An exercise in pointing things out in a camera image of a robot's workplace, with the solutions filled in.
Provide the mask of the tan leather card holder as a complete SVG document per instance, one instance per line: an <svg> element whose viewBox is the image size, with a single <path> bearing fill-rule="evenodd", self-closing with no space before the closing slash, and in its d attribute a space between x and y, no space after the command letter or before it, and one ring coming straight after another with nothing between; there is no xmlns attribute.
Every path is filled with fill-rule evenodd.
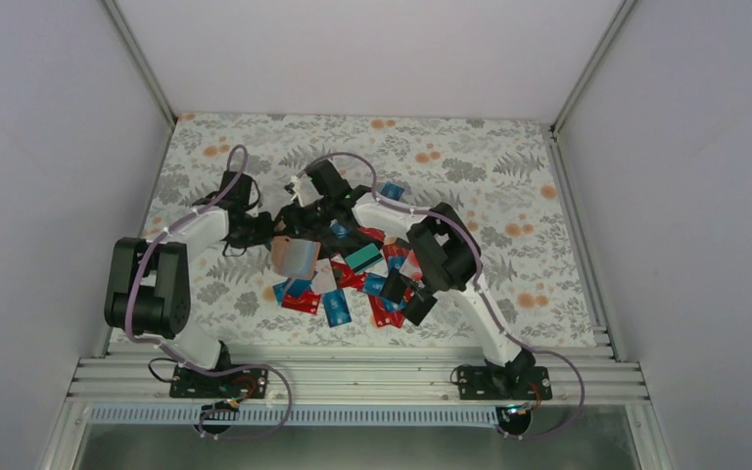
<svg viewBox="0 0 752 470"><path fill-rule="evenodd" d="M321 245L307 239L278 236L272 239L270 261L273 271L291 279L311 280Z"/></svg>

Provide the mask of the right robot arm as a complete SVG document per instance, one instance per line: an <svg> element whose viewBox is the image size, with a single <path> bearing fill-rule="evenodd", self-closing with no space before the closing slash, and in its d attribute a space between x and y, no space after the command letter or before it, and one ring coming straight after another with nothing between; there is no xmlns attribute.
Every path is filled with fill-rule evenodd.
<svg viewBox="0 0 752 470"><path fill-rule="evenodd" d="M513 337L483 272L481 251L451 206L430 209L392 200L374 186L351 187L327 155L290 178L290 204L277 220L289 235L328 234L330 223L375 228L403 240L415 254L420 281L407 279L414 294L403 314L418 325L441 298L452 299L480 341L493 390L514 399L529 385L534 351Z"/></svg>

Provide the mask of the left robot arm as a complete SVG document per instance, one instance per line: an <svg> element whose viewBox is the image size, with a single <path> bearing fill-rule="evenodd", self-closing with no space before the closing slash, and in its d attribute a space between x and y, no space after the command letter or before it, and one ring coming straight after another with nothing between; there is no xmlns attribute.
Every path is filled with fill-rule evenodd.
<svg viewBox="0 0 752 470"><path fill-rule="evenodd" d="M194 382L211 397L225 394L233 369L225 344L191 318L190 261L219 245L226 257L269 244L272 217L259 211L260 190L251 176L224 172L217 191L155 238L119 239L113 249L104 318L134 343L149 344L195 371Z"/></svg>

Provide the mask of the teal striped card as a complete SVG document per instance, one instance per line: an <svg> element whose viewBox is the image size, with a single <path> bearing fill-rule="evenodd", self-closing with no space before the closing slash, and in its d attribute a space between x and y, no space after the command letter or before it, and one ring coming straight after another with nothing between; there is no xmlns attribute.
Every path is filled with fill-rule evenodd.
<svg viewBox="0 0 752 470"><path fill-rule="evenodd" d="M359 274L379 262L383 258L381 249L375 244L367 244L343 255L346 265Z"/></svg>

